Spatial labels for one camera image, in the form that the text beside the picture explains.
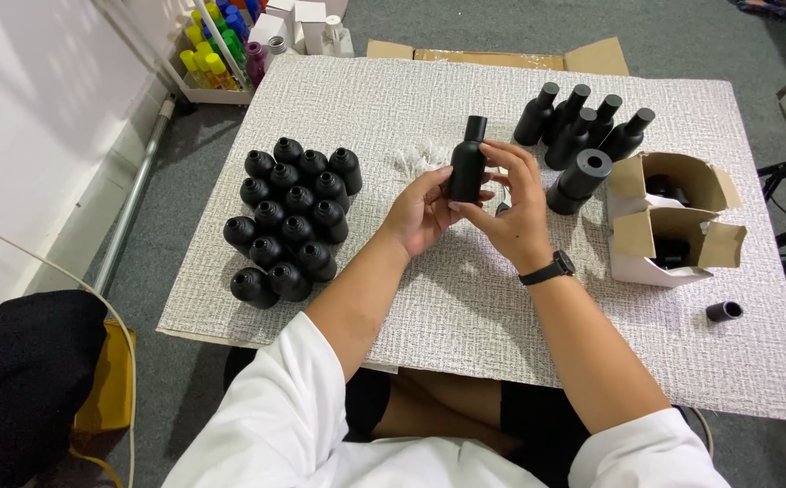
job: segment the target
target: gray carpet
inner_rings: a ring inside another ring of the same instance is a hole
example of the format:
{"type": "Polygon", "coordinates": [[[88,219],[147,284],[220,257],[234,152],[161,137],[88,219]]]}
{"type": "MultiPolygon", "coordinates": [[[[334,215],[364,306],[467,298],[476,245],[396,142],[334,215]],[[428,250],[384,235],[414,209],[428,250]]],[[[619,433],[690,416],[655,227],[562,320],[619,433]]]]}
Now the gray carpet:
{"type": "MultiPolygon", "coordinates": [[[[345,24],[358,56],[369,37],[424,48],[561,53],[618,36],[633,75],[731,81],[758,166],[786,160],[786,123],[775,97],[786,76],[786,23],[740,13],[724,0],[351,0],[345,24]]],[[[110,291],[138,336],[138,488],[164,481],[221,398],[226,348],[154,328],[244,113],[204,106],[173,121],[110,291]]],[[[786,208],[786,183],[776,197],[786,208]]],[[[785,230],[786,216],[770,210],[777,231],[785,230]]],[[[785,421],[705,415],[716,468],[731,485],[786,486],[785,421]]],[[[127,436],[108,436],[97,447],[112,448],[107,459],[127,477],[127,436]]],[[[96,486],[102,479],[96,467],[67,460],[41,482],[96,486]]]]}

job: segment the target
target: person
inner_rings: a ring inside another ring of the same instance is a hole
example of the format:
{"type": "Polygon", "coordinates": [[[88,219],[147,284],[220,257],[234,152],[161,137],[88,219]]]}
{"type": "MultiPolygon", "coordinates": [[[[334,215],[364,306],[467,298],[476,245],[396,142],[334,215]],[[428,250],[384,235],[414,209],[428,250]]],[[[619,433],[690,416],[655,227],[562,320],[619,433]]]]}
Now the person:
{"type": "Polygon", "coordinates": [[[497,381],[448,381],[431,371],[391,375],[392,383],[366,376],[360,366],[409,261],[461,218],[483,231],[524,280],[559,260],[534,158],[499,141],[485,141],[481,151],[488,167],[507,170],[488,177],[507,187],[510,209],[496,217],[485,212],[482,202],[492,197],[486,191],[476,204],[449,202],[442,183],[451,167],[416,178],[336,279],[235,373],[166,488],[728,486],[680,411],[569,272],[545,276],[528,293],[582,436],[564,405],[547,408],[540,395],[506,398],[509,389],[497,381]],[[380,413],[367,422],[364,410],[378,398],[380,413]],[[509,415],[519,426],[504,428],[509,415]],[[541,418],[548,421],[537,432],[546,435],[517,438],[518,429],[529,431],[541,418]],[[357,427],[376,440],[344,442],[357,427]],[[581,439],[566,441],[568,434],[581,439]]]}

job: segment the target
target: hand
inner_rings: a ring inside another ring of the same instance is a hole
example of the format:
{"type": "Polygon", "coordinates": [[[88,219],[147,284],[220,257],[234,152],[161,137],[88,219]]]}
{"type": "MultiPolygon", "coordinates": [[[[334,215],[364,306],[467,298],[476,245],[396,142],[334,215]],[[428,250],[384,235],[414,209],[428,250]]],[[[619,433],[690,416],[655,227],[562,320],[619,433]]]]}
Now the hand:
{"type": "MultiPolygon", "coordinates": [[[[418,176],[393,202],[377,233],[389,235],[402,244],[409,258],[434,244],[448,227],[462,218],[450,210],[449,200],[443,196],[441,187],[452,171],[453,167],[445,166],[418,176]]],[[[495,195],[491,191],[481,191],[477,204],[471,205],[482,212],[483,203],[495,195]]]]}
{"type": "Polygon", "coordinates": [[[490,173],[490,180],[507,187],[510,210],[492,217],[471,203],[448,205],[481,229],[519,274],[548,266],[552,246],[547,237],[547,197],[540,185],[537,161],[522,148],[499,141],[484,141],[481,152],[487,157],[488,167],[507,170],[507,174],[490,173]]]}

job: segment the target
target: person's left hand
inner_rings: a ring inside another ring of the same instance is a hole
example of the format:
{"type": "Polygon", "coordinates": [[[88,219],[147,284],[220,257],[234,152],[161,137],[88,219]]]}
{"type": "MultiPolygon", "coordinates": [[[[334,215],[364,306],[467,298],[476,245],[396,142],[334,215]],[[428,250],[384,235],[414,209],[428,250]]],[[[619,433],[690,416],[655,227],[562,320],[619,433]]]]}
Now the person's left hand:
{"type": "MultiPolygon", "coordinates": [[[[450,178],[452,171],[452,166],[445,166],[418,176],[399,194],[378,229],[378,233],[386,233],[402,244],[409,258],[425,251],[462,218],[448,207],[449,200],[443,196],[442,183],[450,178]]],[[[485,174],[483,180],[487,182],[489,174],[485,174]]],[[[495,195],[481,190],[477,206],[483,206],[495,195]]]]}

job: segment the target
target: white sleeve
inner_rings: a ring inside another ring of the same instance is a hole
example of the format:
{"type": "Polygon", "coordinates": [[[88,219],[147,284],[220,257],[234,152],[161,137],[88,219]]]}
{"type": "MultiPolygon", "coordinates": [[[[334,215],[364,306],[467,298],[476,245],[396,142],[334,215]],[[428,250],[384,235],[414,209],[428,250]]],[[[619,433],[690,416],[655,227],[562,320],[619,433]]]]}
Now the white sleeve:
{"type": "Polygon", "coordinates": [[[163,486],[301,484],[347,431],[342,366],[300,312],[237,375],[163,486]]]}
{"type": "Polygon", "coordinates": [[[675,408],[599,432],[585,441],[568,475],[571,488],[730,488],[703,442],[675,408]]]}

